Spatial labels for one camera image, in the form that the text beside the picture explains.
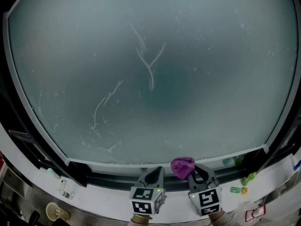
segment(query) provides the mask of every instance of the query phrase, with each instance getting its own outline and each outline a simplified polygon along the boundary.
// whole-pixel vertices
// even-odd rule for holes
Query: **pink cloth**
[[[171,162],[171,170],[179,179],[186,179],[194,171],[194,159],[192,157],[178,157]]]

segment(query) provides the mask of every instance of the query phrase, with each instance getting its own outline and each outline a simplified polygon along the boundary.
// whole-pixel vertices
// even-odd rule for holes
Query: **glass panel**
[[[67,156],[105,163],[260,146],[290,91],[292,0],[21,0],[22,87]]]

